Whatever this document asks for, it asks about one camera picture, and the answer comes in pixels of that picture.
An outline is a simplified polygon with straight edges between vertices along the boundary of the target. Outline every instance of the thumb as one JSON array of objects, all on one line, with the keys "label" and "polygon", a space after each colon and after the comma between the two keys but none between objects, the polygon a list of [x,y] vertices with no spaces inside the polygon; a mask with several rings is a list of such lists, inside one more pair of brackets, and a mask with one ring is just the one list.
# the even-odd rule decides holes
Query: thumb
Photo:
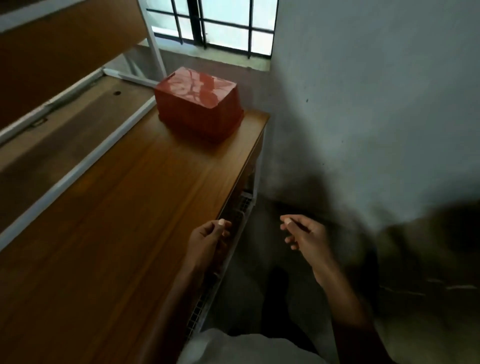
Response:
[{"label": "thumb", "polygon": [[286,218],[284,224],[287,230],[295,237],[296,241],[305,233],[291,218]]},{"label": "thumb", "polygon": [[215,225],[213,231],[208,235],[208,237],[214,241],[217,241],[221,238],[223,234],[223,230],[225,230],[225,219],[221,218],[218,223]]}]

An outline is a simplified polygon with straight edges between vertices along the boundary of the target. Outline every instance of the window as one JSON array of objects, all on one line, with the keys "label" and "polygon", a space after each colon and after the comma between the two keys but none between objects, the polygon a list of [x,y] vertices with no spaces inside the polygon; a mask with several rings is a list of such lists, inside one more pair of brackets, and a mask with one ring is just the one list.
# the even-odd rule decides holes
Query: window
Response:
[{"label": "window", "polygon": [[271,58],[277,0],[146,0],[155,36]]}]

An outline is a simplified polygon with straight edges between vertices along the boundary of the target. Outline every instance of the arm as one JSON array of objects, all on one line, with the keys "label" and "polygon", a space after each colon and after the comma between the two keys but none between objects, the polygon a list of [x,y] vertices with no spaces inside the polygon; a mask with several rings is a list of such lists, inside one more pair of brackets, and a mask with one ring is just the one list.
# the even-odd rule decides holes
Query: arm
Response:
[{"label": "arm", "polygon": [[137,362],[176,363],[180,355],[188,320],[200,292],[205,272],[212,261],[225,255],[221,241],[228,236],[229,221],[209,221],[193,230],[185,260],[165,299],[152,332]]},{"label": "arm", "polygon": [[280,217],[285,239],[300,250],[323,287],[332,313],[338,357],[346,363],[392,363],[371,320],[340,269],[328,246],[325,226],[303,215]]}]

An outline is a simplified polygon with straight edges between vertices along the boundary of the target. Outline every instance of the hand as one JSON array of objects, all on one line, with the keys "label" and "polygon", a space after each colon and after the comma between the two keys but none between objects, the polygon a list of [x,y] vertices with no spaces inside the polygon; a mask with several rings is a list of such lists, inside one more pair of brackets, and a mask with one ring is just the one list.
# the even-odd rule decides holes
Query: hand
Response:
[{"label": "hand", "polygon": [[337,267],[328,246],[325,226],[303,215],[282,215],[280,220],[283,222],[280,229],[292,234],[285,238],[285,242],[291,244],[292,250],[301,251],[312,266],[315,279],[322,285],[325,276]]},{"label": "hand", "polygon": [[188,240],[184,268],[204,274],[212,261],[224,257],[228,247],[221,238],[230,235],[227,229],[231,226],[230,221],[220,219],[209,221],[194,229]]}]

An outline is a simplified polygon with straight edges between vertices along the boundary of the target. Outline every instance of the red box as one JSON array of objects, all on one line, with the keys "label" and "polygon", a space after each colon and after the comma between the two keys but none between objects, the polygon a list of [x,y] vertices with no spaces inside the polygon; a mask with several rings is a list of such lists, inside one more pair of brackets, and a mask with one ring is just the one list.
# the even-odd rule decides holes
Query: red box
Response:
[{"label": "red box", "polygon": [[240,126],[237,84],[180,67],[155,87],[158,117],[169,128],[222,142]]}]

